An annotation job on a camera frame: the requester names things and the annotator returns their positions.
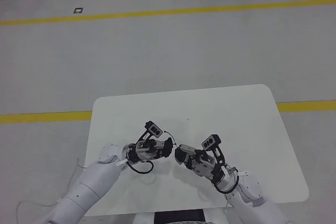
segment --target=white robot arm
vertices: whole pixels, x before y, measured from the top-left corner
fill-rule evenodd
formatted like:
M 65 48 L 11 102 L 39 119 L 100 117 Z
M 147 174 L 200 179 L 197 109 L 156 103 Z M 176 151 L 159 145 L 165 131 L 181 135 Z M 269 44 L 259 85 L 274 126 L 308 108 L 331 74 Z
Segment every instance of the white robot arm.
M 225 163 L 220 143 L 219 136 L 213 134 L 202 143 L 203 150 L 181 144 L 175 150 L 175 159 L 198 176 L 209 179 L 235 208 L 243 224 L 293 223 L 263 196 L 259 182 L 249 176 L 248 172 L 238 172 L 235 167 L 231 168 Z
M 162 134 L 162 130 L 151 121 L 146 123 L 145 128 L 145 133 L 137 143 L 128 144 L 123 148 L 115 144 L 103 147 L 99 158 L 87 167 L 64 198 L 34 224 L 77 224 L 111 189 L 122 170 L 129 166 L 135 172 L 146 174 L 153 169 L 151 160 L 168 157 L 173 147 L 171 138 L 166 141 L 150 139 L 152 136 L 158 138 Z M 140 172 L 132 166 L 147 161 L 152 164 L 152 169 L 148 172 Z

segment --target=concrete floor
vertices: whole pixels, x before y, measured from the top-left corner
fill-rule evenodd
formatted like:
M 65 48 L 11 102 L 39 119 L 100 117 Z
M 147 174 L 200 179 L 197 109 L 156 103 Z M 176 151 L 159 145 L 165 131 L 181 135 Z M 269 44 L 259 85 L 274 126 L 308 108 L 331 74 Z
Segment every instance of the concrete floor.
M 10 0 L 0 1 L 0 20 L 72 16 L 75 7 L 96 14 L 253 3 Z M 0 114 L 91 110 L 101 96 L 255 83 L 269 86 L 276 102 L 336 100 L 336 5 L 0 27 Z M 281 115 L 310 196 L 279 206 L 296 223 L 336 223 L 336 111 Z M 14 222 L 20 200 L 61 196 L 76 158 L 85 159 L 89 126 L 0 125 L 0 223 Z M 20 221 L 46 211 L 24 205 Z M 232 209 L 228 217 L 240 223 Z

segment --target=cable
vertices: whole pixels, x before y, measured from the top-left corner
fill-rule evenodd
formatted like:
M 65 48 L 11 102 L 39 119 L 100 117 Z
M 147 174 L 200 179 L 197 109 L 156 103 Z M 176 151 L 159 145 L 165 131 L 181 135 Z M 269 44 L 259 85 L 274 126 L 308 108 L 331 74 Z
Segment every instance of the cable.
M 82 168 L 82 169 L 87 169 L 87 167 L 80 166 L 80 165 L 78 164 L 78 158 L 77 158 L 77 166 L 78 166 L 79 168 Z
M 220 189 L 218 188 L 217 184 L 214 183 L 213 185 L 214 185 L 215 189 L 217 189 L 217 191 L 218 191 L 219 193 L 222 193 L 222 194 L 230 194 L 230 193 L 232 193 L 233 190 L 236 188 L 236 186 L 238 185 L 238 183 L 239 183 L 239 176 L 236 174 L 236 181 L 235 181 L 235 184 L 234 184 L 234 186 L 233 186 L 230 190 L 228 190 L 227 192 L 223 192 L 222 190 L 220 190 Z
M 175 139 L 173 138 L 173 136 L 172 136 L 169 132 L 164 131 L 164 133 L 168 133 L 168 134 L 172 137 L 172 139 L 173 139 L 173 141 L 174 141 L 174 144 L 177 145 L 177 142 L 175 141 Z
M 32 201 L 30 201 L 30 200 L 21 200 L 21 201 L 19 201 L 19 203 L 17 204 L 17 206 L 16 206 L 16 215 L 15 215 L 15 217 L 16 217 L 16 224 L 19 224 L 19 221 L 18 221 L 18 209 L 19 209 L 19 207 L 20 207 L 20 205 L 22 204 L 22 203 L 31 203 L 31 204 L 34 204 L 34 205 L 36 205 L 36 206 L 42 206 L 42 207 L 52 207 L 52 206 L 54 206 L 54 205 L 56 205 L 56 204 L 58 204 L 58 202 L 67 194 L 67 192 L 68 192 L 68 190 L 69 190 L 69 186 L 71 185 L 71 181 L 72 181 L 72 179 L 73 179 L 73 176 L 74 176 L 74 174 L 76 173 L 76 170 L 77 170 L 77 167 L 81 167 L 79 164 L 78 164 L 78 158 L 77 158 L 77 164 L 76 164 L 76 166 L 74 167 L 74 170 L 73 170 L 73 173 L 72 173 L 72 175 L 71 175 L 71 178 L 69 179 L 69 182 L 68 182 L 68 184 L 67 184 L 67 189 L 66 189 L 66 191 L 65 191 L 65 193 L 64 194 L 62 194 L 62 196 L 55 202 L 55 203 L 53 203 L 53 204 L 40 204 L 40 203 L 37 203 L 37 202 L 32 202 Z
M 141 171 L 136 170 L 135 168 L 133 168 L 133 166 L 132 166 L 131 164 L 129 164 L 129 162 L 127 162 L 127 165 L 129 166 L 129 168 L 131 168 L 134 172 L 136 172 L 136 173 L 138 173 L 138 174 L 148 174 L 148 173 L 150 173 L 150 172 L 153 170 L 153 168 L 154 168 L 154 164 L 153 164 L 153 162 L 151 162 L 151 161 L 149 161 L 149 160 L 146 161 L 146 162 L 148 162 L 149 164 L 152 165 L 151 169 L 148 170 L 148 171 L 146 171 L 146 172 L 141 172 Z

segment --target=black cable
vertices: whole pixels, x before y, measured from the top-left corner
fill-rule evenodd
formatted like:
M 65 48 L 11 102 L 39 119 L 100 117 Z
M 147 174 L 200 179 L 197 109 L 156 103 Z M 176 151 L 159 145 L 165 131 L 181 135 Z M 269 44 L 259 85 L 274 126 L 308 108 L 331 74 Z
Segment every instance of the black cable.
M 131 168 L 134 172 L 136 172 L 138 174 L 148 174 L 148 173 L 150 173 L 153 170 L 154 164 L 151 161 L 146 161 L 146 162 L 148 162 L 148 163 L 150 163 L 152 165 L 151 169 L 148 170 L 148 171 L 146 171 L 146 172 L 141 172 L 141 171 L 136 170 L 135 168 L 133 168 L 133 166 L 131 164 L 129 164 L 129 162 L 127 162 L 127 165 L 129 166 L 129 168 Z
M 218 191 L 219 193 L 222 193 L 222 194 L 230 194 L 230 193 L 233 192 L 233 190 L 236 188 L 237 184 L 239 183 L 239 176 L 237 175 L 238 170 L 237 170 L 235 167 L 233 167 L 233 169 L 235 169 L 235 171 L 236 171 L 236 181 L 235 181 L 234 186 L 233 186 L 230 190 L 228 190 L 227 192 L 223 192 L 222 190 L 220 190 L 220 189 L 218 188 L 217 184 L 213 184 L 214 187 L 215 187 L 215 189 L 217 189 L 217 191 Z
M 172 136 L 169 132 L 164 131 L 164 133 L 168 133 L 168 134 L 172 137 L 172 139 L 173 139 L 173 141 L 174 141 L 174 144 L 177 145 L 177 142 L 175 141 L 175 139 L 173 138 L 173 136 Z

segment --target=white cable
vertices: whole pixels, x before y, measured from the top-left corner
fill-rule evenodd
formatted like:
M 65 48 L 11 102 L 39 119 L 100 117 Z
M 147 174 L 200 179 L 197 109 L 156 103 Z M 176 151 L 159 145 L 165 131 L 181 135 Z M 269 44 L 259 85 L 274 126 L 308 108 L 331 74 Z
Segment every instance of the white cable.
M 54 205 L 56 205 L 57 203 L 59 203 L 60 201 L 61 201 L 61 199 L 67 194 L 67 192 L 68 192 L 68 190 L 69 190 L 69 186 L 70 186 L 70 184 L 71 184 L 71 181 L 72 181 L 72 178 L 73 178 L 73 176 L 74 176 L 74 174 L 76 173 L 76 170 L 77 170 L 77 167 L 81 167 L 79 164 L 78 164 L 78 158 L 77 158 L 77 164 L 76 164 L 76 166 L 74 167 L 74 170 L 73 170 L 73 173 L 72 173 L 72 175 L 71 175 L 71 178 L 69 179 L 69 182 L 68 182 L 68 184 L 67 184 L 67 189 L 66 189 L 66 191 L 65 191 L 65 193 L 55 202 L 55 203 L 53 203 L 53 204 L 40 204 L 40 203 L 37 203 L 37 202 L 32 202 L 32 201 L 30 201 L 30 200 L 21 200 L 21 201 L 19 201 L 19 203 L 17 204 L 17 206 L 16 206 L 16 224 L 19 224 L 18 223 L 18 208 L 20 207 L 20 205 L 22 204 L 22 203 L 31 203 L 31 204 L 34 204 L 34 205 L 36 205 L 36 206 L 42 206 L 42 207 L 52 207 L 52 206 L 54 206 Z
M 78 166 L 79 168 L 82 168 L 82 169 L 87 169 L 87 167 L 80 166 L 80 165 L 78 164 L 78 158 L 77 158 L 77 166 Z

